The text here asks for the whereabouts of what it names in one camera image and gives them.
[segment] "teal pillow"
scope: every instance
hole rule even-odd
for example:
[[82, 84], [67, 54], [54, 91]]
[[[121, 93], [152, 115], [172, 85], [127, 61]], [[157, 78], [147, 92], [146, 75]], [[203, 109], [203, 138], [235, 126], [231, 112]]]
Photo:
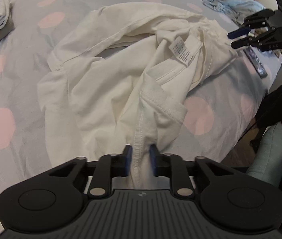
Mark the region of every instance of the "teal pillow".
[[264, 134], [247, 175], [279, 186], [282, 178], [282, 124], [271, 126]]

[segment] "wooden floor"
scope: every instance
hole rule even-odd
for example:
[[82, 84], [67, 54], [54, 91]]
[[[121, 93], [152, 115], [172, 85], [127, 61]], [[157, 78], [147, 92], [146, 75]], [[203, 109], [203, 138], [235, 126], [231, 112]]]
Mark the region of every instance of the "wooden floor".
[[258, 128], [248, 132], [241, 141], [229, 152], [222, 161], [222, 164], [229, 167], [247, 167], [254, 160], [255, 153], [249, 142], [253, 140], [258, 133]]

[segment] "clothing tag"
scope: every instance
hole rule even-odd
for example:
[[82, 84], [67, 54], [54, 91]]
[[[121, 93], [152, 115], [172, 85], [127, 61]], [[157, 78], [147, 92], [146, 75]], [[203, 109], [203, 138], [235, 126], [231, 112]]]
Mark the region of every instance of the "clothing tag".
[[191, 53], [187, 47], [183, 39], [178, 36], [171, 45], [169, 45], [169, 49], [175, 55], [175, 57], [182, 63], [184, 63], [187, 67], [193, 57], [193, 53]]

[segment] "gray bed sheet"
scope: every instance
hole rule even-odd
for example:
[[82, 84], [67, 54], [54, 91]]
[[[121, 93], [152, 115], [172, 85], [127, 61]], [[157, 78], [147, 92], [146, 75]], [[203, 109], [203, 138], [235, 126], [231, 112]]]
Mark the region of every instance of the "gray bed sheet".
[[[46, 58], [51, 50], [91, 10], [122, 2], [162, 2], [202, 13], [227, 31], [236, 28], [202, 0], [10, 1], [15, 30], [0, 41], [0, 193], [51, 168], [37, 83], [49, 72]], [[170, 146], [176, 152], [182, 150], [186, 160], [204, 155], [221, 161], [236, 144], [281, 65], [281, 59], [273, 54], [257, 53], [268, 71], [267, 78], [261, 80], [241, 54], [221, 74], [189, 92], [185, 101], [188, 114]]]

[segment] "blue clothing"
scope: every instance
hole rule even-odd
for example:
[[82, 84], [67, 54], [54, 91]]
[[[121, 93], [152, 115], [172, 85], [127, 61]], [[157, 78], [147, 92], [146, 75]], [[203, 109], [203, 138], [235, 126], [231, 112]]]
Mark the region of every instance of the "blue clothing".
[[247, 16], [265, 9], [253, 0], [203, 0], [203, 4], [214, 11], [223, 12], [238, 25], [242, 25]]

